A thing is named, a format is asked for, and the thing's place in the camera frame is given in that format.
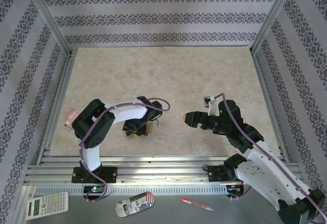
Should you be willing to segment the aluminium frame post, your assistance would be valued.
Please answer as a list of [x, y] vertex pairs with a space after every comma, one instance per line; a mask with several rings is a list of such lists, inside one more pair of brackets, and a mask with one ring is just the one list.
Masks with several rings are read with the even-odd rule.
[[34, 4], [36, 5], [38, 11], [40, 12], [43, 20], [48, 25], [49, 29], [51, 30], [52, 34], [54, 35], [57, 43], [59, 44], [60, 48], [64, 51], [64, 53], [69, 56], [72, 52], [65, 36], [63, 35], [62, 31], [60, 30], [54, 16], [52, 15], [47, 3], [45, 0], [33, 0]]
[[271, 26], [273, 25], [274, 21], [278, 17], [281, 9], [283, 8], [284, 3], [286, 0], [275, 0], [271, 9], [269, 10], [267, 17], [265, 18], [263, 25], [261, 26], [250, 50], [251, 54], [255, 55], [261, 44], [263, 43], [264, 39], [266, 38], [268, 32], [270, 31]]

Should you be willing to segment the white scientific calculator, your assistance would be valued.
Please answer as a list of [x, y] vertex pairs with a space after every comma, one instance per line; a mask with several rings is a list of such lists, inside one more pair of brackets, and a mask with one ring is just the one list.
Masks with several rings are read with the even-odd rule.
[[69, 193], [67, 191], [36, 197], [27, 201], [25, 220], [47, 217], [67, 212]]

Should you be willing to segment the aluminium rail beam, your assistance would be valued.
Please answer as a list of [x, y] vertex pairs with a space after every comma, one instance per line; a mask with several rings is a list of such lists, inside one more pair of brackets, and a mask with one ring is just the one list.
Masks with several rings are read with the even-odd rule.
[[[226, 157], [214, 156], [112, 156], [101, 157], [103, 166], [117, 167], [118, 184], [197, 184], [207, 183], [203, 165], [223, 165]], [[24, 183], [30, 185], [65, 185], [72, 179], [78, 157], [44, 156], [28, 167]]]

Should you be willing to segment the aluminium side rail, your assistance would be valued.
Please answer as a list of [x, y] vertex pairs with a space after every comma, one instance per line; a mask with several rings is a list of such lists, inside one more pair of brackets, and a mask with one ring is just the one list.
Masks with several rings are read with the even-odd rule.
[[278, 144], [278, 148], [279, 151], [281, 153], [281, 157], [283, 159], [283, 161], [285, 163], [291, 163], [292, 160], [290, 159], [288, 153], [287, 153], [287, 149], [286, 146], [284, 144], [284, 138], [283, 138], [283, 134], [282, 131], [279, 127], [279, 123], [277, 121], [277, 117], [275, 115], [275, 111], [274, 111], [274, 105], [271, 102], [270, 99], [270, 94], [269, 94], [269, 89], [267, 87], [266, 81], [265, 81], [265, 77], [263, 75], [263, 72], [260, 68], [260, 64], [258, 62], [258, 59], [256, 58], [256, 55], [251, 53], [252, 58], [253, 58], [253, 62], [254, 62], [254, 66], [258, 75], [258, 79], [259, 79], [259, 83], [263, 92], [263, 96], [264, 96], [264, 100], [267, 106], [267, 110], [268, 110], [268, 114], [271, 120], [271, 124], [272, 124], [272, 128], [274, 130], [274, 134], [275, 134], [275, 138], [276, 138], [276, 142]]
[[41, 138], [41, 144], [39, 151], [37, 153], [37, 159], [35, 164], [40, 165], [44, 156], [45, 148], [51, 145], [58, 119], [60, 116], [63, 100], [65, 97], [65, 92], [69, 83], [69, 79], [72, 73], [74, 61], [76, 58], [78, 50], [73, 50], [67, 60], [64, 63], [60, 79], [58, 81], [58, 86], [55, 92], [54, 100], [52, 103], [52, 108], [50, 110], [49, 118], [46, 123], [44, 134]]

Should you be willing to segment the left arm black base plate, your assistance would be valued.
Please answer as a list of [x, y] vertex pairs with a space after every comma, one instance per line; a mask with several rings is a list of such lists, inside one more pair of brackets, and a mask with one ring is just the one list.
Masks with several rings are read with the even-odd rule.
[[[106, 183], [116, 183], [117, 167], [100, 166], [93, 173]], [[72, 175], [72, 183], [101, 183], [92, 176], [84, 167], [75, 167]]]

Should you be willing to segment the pink cylindrical plastic object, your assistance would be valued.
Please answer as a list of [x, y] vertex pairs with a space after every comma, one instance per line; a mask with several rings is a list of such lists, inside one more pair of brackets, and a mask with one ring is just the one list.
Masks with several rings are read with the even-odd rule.
[[74, 120], [80, 115], [80, 111], [78, 109], [72, 108], [65, 116], [65, 124], [64, 126], [69, 131], [72, 129], [72, 124]]

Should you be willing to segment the printed pencil case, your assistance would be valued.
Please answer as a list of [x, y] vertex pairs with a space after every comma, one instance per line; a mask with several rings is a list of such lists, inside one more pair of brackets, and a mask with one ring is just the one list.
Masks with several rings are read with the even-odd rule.
[[154, 205], [154, 195], [150, 191], [120, 201], [115, 206], [118, 217], [123, 218], [147, 210]]

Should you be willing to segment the brass padlock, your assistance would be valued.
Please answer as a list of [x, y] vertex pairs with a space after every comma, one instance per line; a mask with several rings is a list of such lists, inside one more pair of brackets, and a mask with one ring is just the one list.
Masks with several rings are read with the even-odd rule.
[[152, 132], [159, 127], [160, 121], [158, 119], [153, 120], [153, 121], [148, 121], [147, 123], [152, 123], [153, 124], [153, 129]]

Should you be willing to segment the red pen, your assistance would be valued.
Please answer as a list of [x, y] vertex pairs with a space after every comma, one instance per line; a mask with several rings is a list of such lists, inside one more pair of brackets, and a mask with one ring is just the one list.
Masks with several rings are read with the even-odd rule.
[[193, 205], [193, 206], [205, 209], [205, 210], [214, 211], [212, 208], [210, 208], [208, 206], [205, 206], [205, 205], [202, 205], [202, 204], [199, 204], [199, 203], [196, 203], [196, 202], [192, 201], [189, 198], [180, 197], [179, 200], [184, 202], [184, 203], [187, 203], [187, 204], [190, 204], [190, 205]]

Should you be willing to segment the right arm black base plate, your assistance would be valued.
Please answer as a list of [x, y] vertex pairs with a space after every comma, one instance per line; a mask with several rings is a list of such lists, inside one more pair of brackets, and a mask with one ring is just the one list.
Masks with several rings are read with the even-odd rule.
[[234, 182], [240, 181], [235, 173], [235, 170], [227, 166], [208, 166], [209, 182]]

